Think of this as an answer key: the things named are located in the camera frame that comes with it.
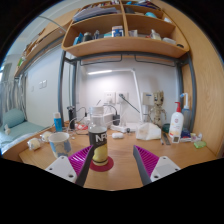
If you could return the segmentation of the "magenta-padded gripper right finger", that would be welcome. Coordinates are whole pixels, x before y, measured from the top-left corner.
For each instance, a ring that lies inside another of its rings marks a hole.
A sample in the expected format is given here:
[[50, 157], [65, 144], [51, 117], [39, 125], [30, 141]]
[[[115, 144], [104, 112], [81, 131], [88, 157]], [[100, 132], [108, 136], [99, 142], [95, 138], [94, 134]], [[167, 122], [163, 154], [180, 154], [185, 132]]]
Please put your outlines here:
[[137, 145], [133, 146], [133, 156], [143, 185], [160, 180], [180, 170], [180, 167], [167, 156], [158, 157]]

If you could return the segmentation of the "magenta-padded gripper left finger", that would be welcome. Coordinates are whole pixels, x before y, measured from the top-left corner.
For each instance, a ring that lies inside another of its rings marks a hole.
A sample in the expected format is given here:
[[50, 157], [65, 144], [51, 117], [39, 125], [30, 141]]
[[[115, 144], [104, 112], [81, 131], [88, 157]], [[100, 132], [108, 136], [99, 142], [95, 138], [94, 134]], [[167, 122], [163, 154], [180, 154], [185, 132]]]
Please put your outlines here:
[[69, 157], [60, 156], [46, 168], [46, 171], [83, 187], [93, 153], [93, 147], [88, 146]]

